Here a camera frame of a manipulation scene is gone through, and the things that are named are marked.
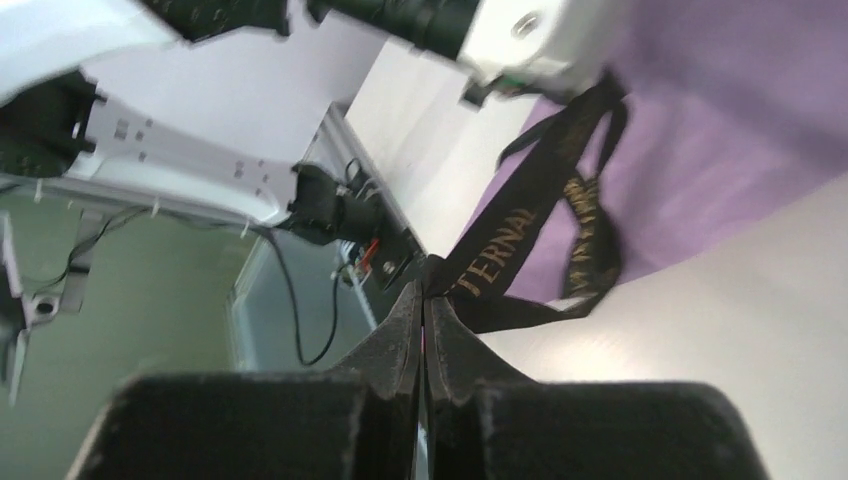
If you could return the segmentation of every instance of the white wall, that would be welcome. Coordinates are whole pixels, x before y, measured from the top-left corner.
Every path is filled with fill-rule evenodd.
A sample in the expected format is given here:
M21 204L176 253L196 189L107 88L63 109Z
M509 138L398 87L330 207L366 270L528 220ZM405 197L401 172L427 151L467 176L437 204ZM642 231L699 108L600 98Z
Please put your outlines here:
M242 30L199 45L122 52L89 62L109 95L245 153L300 159L330 102L352 98L384 36L341 16L312 28L290 0L292 36Z

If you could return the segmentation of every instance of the white table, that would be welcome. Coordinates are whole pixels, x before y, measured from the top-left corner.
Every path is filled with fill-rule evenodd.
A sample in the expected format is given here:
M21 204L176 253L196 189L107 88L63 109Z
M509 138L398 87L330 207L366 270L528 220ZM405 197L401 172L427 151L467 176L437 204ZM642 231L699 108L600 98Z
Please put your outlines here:
M532 100L387 44L347 119L424 248L450 252ZM777 479L848 471L848 177L719 248L617 287L586 320L483 340L543 381L693 380L742 412Z

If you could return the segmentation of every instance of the black strap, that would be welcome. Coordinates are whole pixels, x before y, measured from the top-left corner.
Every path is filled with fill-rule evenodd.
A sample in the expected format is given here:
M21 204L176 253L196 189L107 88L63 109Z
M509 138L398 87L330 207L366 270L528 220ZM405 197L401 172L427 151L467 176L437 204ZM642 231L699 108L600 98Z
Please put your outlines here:
M504 150L501 161L538 142L448 257L431 259L427 297L449 297L458 317L475 333L582 318L600 303L615 285L622 263L618 233L600 204L599 176L627 125L624 95L608 73ZM597 171L584 178L577 163L608 114ZM568 203L579 226L565 272L563 298L583 301L559 311L505 297L560 199Z

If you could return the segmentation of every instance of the purple cloth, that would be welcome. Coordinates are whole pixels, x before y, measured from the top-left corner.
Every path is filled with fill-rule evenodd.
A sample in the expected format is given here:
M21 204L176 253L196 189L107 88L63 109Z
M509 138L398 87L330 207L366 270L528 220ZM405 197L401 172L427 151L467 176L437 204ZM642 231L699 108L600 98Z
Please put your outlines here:
M848 171L845 0L638 0L613 64L631 91L631 123L602 177L621 282ZM556 110L540 101L528 126ZM478 213L525 156L505 162ZM509 295L557 299L574 233L560 204Z

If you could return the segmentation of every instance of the bolt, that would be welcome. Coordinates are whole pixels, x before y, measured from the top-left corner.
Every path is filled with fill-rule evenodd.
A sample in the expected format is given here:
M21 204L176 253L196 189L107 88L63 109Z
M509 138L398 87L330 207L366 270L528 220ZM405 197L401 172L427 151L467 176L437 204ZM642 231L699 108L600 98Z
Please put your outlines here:
M530 34L533 30L536 30L536 27L539 26L539 14L536 12L530 12L527 15L521 17L521 20L512 27L512 35L517 38L524 38Z

